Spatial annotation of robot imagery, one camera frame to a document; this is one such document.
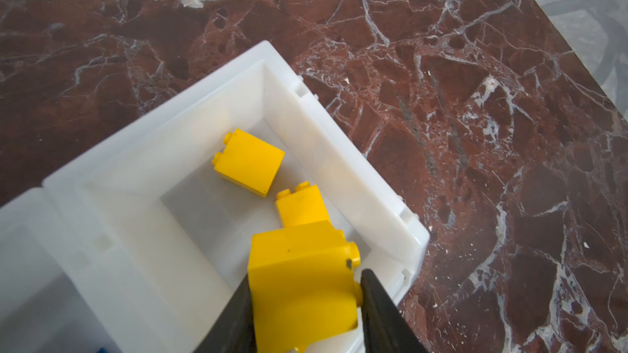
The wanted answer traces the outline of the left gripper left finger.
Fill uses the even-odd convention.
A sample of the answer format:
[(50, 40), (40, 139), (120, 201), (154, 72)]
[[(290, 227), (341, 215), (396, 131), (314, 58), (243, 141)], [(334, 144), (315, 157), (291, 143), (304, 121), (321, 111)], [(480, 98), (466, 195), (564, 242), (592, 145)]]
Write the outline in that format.
[(194, 353), (256, 352), (253, 300), (245, 275), (213, 327)]

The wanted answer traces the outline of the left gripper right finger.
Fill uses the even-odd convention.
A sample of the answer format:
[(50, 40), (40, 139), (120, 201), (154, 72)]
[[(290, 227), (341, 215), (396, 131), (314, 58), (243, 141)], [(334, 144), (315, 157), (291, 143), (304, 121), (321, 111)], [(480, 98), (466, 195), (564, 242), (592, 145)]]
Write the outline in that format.
[(361, 273), (362, 329), (366, 352), (427, 353), (371, 269)]

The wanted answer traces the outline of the large yellow lego brick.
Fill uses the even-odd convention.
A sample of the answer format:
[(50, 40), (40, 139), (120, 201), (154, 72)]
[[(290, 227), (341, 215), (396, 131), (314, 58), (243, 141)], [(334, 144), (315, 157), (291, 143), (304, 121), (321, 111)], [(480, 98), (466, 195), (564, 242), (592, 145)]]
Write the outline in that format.
[(224, 144), (212, 160), (214, 171), (265, 198), (286, 152), (240, 129), (225, 135)]

